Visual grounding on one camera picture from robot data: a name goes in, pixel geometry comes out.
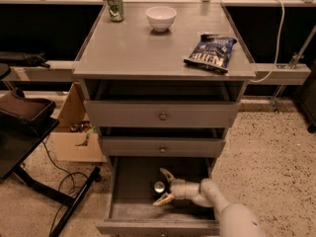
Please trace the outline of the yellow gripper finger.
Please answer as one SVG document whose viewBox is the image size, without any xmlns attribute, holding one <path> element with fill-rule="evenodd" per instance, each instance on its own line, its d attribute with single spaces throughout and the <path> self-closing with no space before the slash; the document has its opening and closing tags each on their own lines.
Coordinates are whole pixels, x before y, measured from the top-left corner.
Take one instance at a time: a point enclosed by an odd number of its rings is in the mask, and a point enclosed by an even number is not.
<svg viewBox="0 0 316 237">
<path fill-rule="evenodd" d="M 158 198 L 156 201 L 153 202 L 154 206 L 161 206 L 163 204 L 169 203 L 174 199 L 174 196 L 172 194 L 165 193 L 160 198 Z"/>
<path fill-rule="evenodd" d="M 165 176 L 165 178 L 169 184 L 171 184 L 172 182 L 174 182 L 176 180 L 174 175 L 171 172 L 169 172 L 167 169 L 160 168 L 160 172 Z"/>
</svg>

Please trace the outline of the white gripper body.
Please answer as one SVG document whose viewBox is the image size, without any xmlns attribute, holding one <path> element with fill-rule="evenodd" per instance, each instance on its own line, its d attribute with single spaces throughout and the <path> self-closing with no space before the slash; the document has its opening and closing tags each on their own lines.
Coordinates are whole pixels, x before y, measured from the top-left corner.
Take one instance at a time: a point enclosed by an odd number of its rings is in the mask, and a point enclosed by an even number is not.
<svg viewBox="0 0 316 237">
<path fill-rule="evenodd" d="M 186 198 L 187 182 L 182 179 L 175 179 L 170 184 L 170 192 L 174 199 L 185 199 Z"/>
</svg>

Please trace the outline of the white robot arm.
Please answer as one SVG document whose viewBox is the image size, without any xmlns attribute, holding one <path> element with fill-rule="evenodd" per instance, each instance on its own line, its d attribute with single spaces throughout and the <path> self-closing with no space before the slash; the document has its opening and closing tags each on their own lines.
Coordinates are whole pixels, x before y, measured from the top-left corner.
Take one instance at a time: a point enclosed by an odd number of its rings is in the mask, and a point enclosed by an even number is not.
<svg viewBox="0 0 316 237">
<path fill-rule="evenodd" d="M 160 168 L 169 185 L 169 191 L 153 202 L 161 206 L 172 200 L 190 200 L 202 207 L 213 207 L 219 219 L 220 237 L 266 237 L 256 214 L 245 204 L 229 202 L 211 179 L 199 183 L 175 178 L 165 168 Z"/>
</svg>

